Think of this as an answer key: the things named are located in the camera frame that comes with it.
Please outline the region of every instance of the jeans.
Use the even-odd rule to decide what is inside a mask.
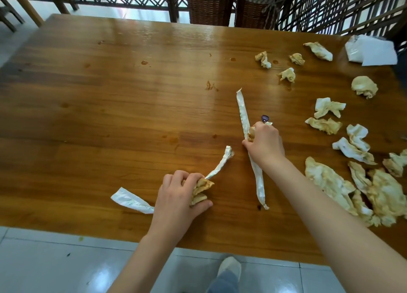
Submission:
[[[237,276],[225,270],[212,280],[206,293],[238,293],[238,283]]]

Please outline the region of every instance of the right hand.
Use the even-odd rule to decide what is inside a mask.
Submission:
[[[260,166],[264,167],[269,161],[281,161],[285,158],[284,147],[278,130],[271,125],[266,125],[258,121],[254,141],[243,140],[252,159]]]

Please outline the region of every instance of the left hand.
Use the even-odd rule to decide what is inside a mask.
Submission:
[[[164,176],[154,206],[153,220],[147,235],[159,237],[174,247],[184,236],[192,221],[213,203],[204,200],[190,207],[192,190],[204,176],[200,173],[176,171]]]

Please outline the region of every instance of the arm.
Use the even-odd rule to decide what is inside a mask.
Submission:
[[[406,290],[407,261],[285,158],[276,128],[258,122],[254,142],[243,144],[290,201],[348,293]]]
[[[192,189],[199,173],[176,171],[164,176],[155,202],[148,233],[116,278],[108,293],[150,292],[171,252],[184,236],[192,220],[212,206],[209,200],[190,207]]]

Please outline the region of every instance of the table surface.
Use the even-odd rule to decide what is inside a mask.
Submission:
[[[319,41],[333,62],[303,47]],[[332,142],[346,126],[369,130],[377,162],[407,143],[407,101],[390,67],[347,61],[346,37],[242,28],[53,15],[0,70],[0,225],[138,242],[151,215],[119,206],[120,187],[154,205],[162,177],[209,173],[226,145],[235,156],[213,177],[214,206],[180,247],[316,264],[326,263],[287,199],[265,177],[258,210],[254,174],[241,145],[236,102],[242,88],[251,123],[279,129],[300,170],[312,156],[351,180],[349,161]],[[266,70],[254,56],[266,50]],[[288,55],[301,53],[304,66]],[[279,81],[288,67],[295,83]],[[367,75],[370,100],[350,89]],[[206,82],[217,90],[206,90]],[[346,103],[337,135],[311,128],[315,100]],[[326,116],[336,117],[330,113]],[[407,179],[399,181],[406,186]],[[372,229],[407,257],[407,220]]]

